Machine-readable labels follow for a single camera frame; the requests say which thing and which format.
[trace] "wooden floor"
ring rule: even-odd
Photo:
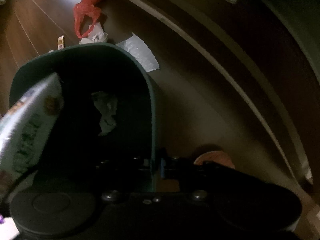
[[[0,113],[8,110],[12,78],[32,58],[79,42],[73,30],[72,8],[81,0],[7,0],[0,7]]]

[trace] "bolt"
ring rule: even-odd
[[[161,201],[161,197],[154,197],[152,201],[158,203]]]
[[[117,190],[111,190],[102,194],[101,198],[104,201],[116,202],[120,199],[121,193]]]
[[[195,201],[204,201],[208,196],[208,193],[205,190],[196,190],[192,193],[192,199]]]
[[[152,203],[152,201],[150,199],[144,199],[142,201],[143,204],[146,204],[146,205],[150,205]]]

